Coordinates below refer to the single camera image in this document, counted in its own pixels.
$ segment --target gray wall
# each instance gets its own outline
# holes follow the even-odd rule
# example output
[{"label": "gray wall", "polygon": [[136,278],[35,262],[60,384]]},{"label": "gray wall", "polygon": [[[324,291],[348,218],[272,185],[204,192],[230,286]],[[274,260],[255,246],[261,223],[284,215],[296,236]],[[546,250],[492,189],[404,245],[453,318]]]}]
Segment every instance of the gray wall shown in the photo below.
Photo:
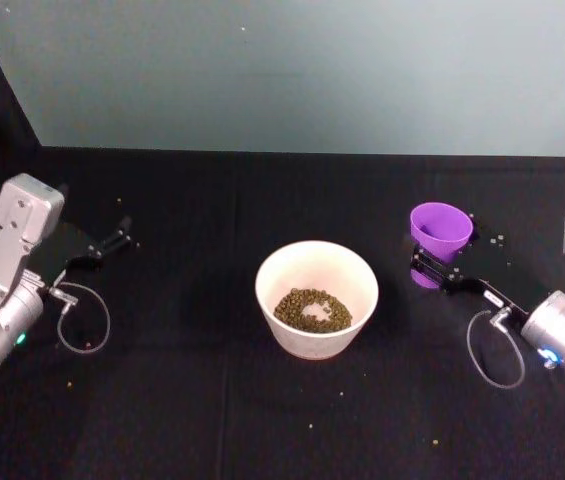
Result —
[{"label": "gray wall", "polygon": [[565,0],[0,0],[44,145],[565,155]]}]

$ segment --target black tablecloth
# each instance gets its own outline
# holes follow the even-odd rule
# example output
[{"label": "black tablecloth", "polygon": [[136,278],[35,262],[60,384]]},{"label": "black tablecloth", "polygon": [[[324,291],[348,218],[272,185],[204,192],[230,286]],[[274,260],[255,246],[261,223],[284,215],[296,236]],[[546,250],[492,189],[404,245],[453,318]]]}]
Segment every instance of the black tablecloth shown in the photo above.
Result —
[{"label": "black tablecloth", "polygon": [[[0,152],[0,186],[22,171],[67,182],[64,219],[96,237],[130,214],[140,246],[73,277],[111,310],[101,353],[58,346],[50,306],[0,368],[0,478],[565,479],[565,372],[519,342],[524,384],[488,386],[465,344],[483,303],[415,286],[407,241],[413,206],[450,202],[565,291],[565,160]],[[380,285],[322,362],[285,353],[254,295],[262,260],[306,239],[355,250]],[[515,379],[506,341],[476,335]]]}]

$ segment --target white bowl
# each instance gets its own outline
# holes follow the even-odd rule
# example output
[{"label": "white bowl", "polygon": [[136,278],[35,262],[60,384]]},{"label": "white bowl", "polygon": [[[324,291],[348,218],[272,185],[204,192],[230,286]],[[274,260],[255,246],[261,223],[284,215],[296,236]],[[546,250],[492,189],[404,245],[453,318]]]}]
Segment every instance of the white bowl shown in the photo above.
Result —
[{"label": "white bowl", "polygon": [[[351,326],[332,333],[297,330],[273,316],[292,288],[326,290],[351,313]],[[371,267],[341,245],[305,241],[273,252],[260,266],[255,295],[273,336],[287,352],[321,360],[344,350],[367,322],[378,302],[378,282]]]}]

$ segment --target purple cup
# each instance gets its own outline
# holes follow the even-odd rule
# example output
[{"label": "purple cup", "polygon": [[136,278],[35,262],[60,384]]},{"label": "purple cup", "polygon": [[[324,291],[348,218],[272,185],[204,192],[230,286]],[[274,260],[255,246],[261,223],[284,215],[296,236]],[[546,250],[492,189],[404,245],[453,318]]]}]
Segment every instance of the purple cup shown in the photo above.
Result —
[{"label": "purple cup", "polygon": [[[462,210],[446,203],[423,203],[411,211],[411,236],[445,263],[453,260],[473,233],[473,222]],[[425,288],[438,288],[427,277],[411,269],[411,278]]]}]

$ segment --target bowl rim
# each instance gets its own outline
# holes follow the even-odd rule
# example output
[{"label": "bowl rim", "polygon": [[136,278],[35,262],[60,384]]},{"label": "bowl rim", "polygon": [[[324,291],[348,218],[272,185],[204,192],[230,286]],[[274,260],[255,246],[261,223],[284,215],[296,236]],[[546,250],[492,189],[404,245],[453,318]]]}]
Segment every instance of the bowl rim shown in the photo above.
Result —
[{"label": "bowl rim", "polygon": [[[266,305],[264,305],[263,300],[260,298],[260,295],[258,294],[258,284],[259,284],[260,275],[262,273],[263,267],[266,265],[266,263],[274,255],[280,253],[282,250],[287,250],[289,248],[297,248],[300,245],[306,245],[306,244],[312,244],[312,245],[315,245],[315,246],[320,246],[320,245],[328,246],[329,248],[335,248],[335,249],[341,250],[344,253],[346,253],[347,255],[351,255],[351,256],[355,257],[357,260],[362,262],[364,267],[366,267],[369,270],[369,273],[371,273],[371,278],[373,278],[374,298],[373,298],[373,302],[372,302],[371,306],[369,307],[367,313],[360,319],[359,322],[357,322],[357,323],[355,323],[355,324],[351,325],[350,327],[347,327],[343,330],[338,330],[337,332],[329,332],[329,333],[305,332],[304,330],[298,330],[297,328],[290,327],[289,325],[287,325],[283,321],[278,320],[275,317],[275,315],[273,315],[273,313],[269,311],[269,308]],[[375,276],[375,272],[373,271],[371,266],[368,264],[368,262],[366,260],[364,260],[360,255],[355,253],[353,250],[351,250],[350,248],[347,248],[347,247],[340,245],[338,243],[329,242],[329,241],[325,241],[325,240],[300,240],[300,241],[297,241],[297,242],[288,243],[286,245],[283,245],[283,246],[275,249],[260,264],[260,267],[258,268],[257,274],[255,276],[255,298],[258,302],[258,305],[262,309],[262,312],[267,317],[267,319],[272,320],[276,325],[280,326],[282,329],[284,329],[284,330],[286,330],[290,333],[293,333],[295,335],[300,335],[300,336],[306,337],[306,338],[322,338],[322,339],[336,338],[336,337],[341,337],[343,335],[346,335],[347,333],[351,333],[351,332],[355,332],[356,330],[360,330],[366,324],[366,322],[369,320],[369,318],[371,318],[371,315],[373,315],[373,312],[375,312],[375,309],[376,309],[377,304],[378,304],[379,296],[380,296],[380,286],[379,286],[378,280]]]}]

